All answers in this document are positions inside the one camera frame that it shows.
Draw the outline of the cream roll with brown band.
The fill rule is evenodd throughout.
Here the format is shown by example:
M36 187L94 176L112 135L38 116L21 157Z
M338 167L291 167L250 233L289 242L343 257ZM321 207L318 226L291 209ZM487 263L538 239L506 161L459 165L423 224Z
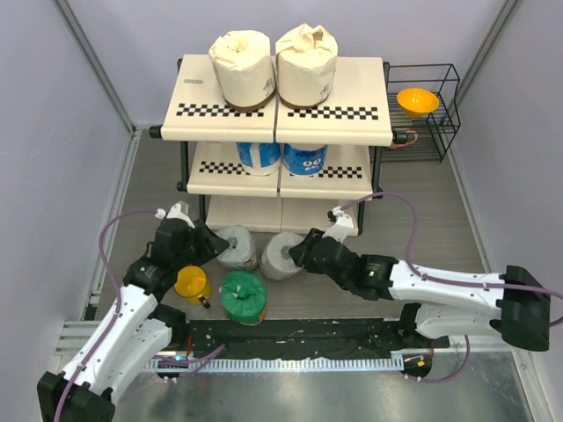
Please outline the cream roll with brown band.
M208 51L223 98L241 112L260 109L276 92L270 39L259 31L230 31Z

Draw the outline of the blue roll front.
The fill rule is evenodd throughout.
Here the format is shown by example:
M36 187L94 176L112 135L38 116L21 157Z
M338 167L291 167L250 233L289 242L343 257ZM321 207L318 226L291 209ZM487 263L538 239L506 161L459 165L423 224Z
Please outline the blue roll front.
M283 146L283 164L296 176L312 176L323 170L327 146L321 144L289 144Z

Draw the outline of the pink object in rack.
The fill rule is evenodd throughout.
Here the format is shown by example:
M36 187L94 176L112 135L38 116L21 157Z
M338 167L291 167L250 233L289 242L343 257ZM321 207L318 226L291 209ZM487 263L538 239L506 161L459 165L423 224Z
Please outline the pink object in rack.
M405 131L393 131L392 143L389 149L401 149L416 143L419 139L419 134L414 129L407 129Z

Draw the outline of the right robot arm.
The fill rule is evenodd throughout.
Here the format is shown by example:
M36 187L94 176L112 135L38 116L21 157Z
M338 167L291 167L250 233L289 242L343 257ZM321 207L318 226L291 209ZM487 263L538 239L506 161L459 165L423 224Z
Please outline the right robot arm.
M426 268L389 256L358 255L318 229L287 253L296 266L323 274L364 300L406 302L406 320L397 326L405 346L427 338L499 334L514 347L549 349L552 296L520 266L503 273Z

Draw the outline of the grey paper roll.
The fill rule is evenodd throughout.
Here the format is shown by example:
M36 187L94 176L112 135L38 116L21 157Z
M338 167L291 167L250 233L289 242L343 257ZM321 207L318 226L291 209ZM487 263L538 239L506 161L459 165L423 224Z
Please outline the grey paper roll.
M270 239L260 258L260 269L267 279L286 280L301 271L289 250L303 240L302 236L292 232L282 232Z
M259 264L257 245L252 233L241 225L219 229L216 234L227 241L228 248L216 259L229 270L250 272Z

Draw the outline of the cream three-tier checkered shelf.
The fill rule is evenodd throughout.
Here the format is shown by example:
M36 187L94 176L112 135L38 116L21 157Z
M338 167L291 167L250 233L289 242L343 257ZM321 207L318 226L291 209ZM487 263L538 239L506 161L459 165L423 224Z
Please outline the cream three-tier checkered shelf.
M394 138L387 67L378 57L342 57L321 105L291 109L272 99L241 112L225 102L208 57L185 55L178 61L165 120L150 135L179 143L178 189L198 198L211 229L239 224L258 232L304 233L327 228L328 212L347 206L360 233L363 208L357 200L377 190L381 152ZM327 157L313 176L283 167L253 176L238 159L241 142L324 146Z

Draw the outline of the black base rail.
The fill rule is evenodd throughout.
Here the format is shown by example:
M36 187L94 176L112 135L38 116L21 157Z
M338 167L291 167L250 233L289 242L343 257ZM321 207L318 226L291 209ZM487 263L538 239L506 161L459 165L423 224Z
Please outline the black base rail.
M446 336L427 339L396 320L382 318L280 319L253 326L193 320L186 324L184 337L172 343L198 358L224 345L219 357L234 360L389 358L403 349L450 346Z

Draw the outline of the green wrapped paper roll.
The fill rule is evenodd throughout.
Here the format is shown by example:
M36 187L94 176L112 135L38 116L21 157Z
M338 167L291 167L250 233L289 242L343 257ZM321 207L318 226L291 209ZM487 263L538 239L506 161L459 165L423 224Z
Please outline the green wrapped paper roll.
M232 271L223 281L220 302L225 315L243 325L260 324L267 307L267 289L254 273Z

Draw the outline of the cream paper roll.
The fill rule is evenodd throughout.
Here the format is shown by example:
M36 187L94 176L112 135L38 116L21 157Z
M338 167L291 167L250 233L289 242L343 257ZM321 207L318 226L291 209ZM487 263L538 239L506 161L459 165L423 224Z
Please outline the cream paper roll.
M310 108L330 95L338 43L321 25L302 24L275 42L278 93L283 104Z

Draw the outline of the yellow bowl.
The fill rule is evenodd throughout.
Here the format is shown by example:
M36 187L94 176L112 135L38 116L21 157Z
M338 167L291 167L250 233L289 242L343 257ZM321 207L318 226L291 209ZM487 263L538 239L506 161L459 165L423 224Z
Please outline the yellow bowl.
M431 114L440 105L439 98L431 91L421 88L407 88L400 91L397 101L405 115L420 118Z

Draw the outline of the blue roll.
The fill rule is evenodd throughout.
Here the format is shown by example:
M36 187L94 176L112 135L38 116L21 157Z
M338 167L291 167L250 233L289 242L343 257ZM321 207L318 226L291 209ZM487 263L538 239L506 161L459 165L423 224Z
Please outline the blue roll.
M312 176L323 170L327 146L321 144L289 144L283 146L283 164L296 176Z
M253 176L269 176L282 162L281 147L276 142L238 142L237 151L243 169Z

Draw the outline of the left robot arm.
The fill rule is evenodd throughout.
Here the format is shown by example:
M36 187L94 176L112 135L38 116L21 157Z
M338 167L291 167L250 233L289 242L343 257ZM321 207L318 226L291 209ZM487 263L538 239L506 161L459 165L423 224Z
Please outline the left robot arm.
M59 373L40 378L42 419L113 420L123 393L153 356L186 343L185 313L161 303L179 272L208 263L228 246L203 220L164 218L84 346Z

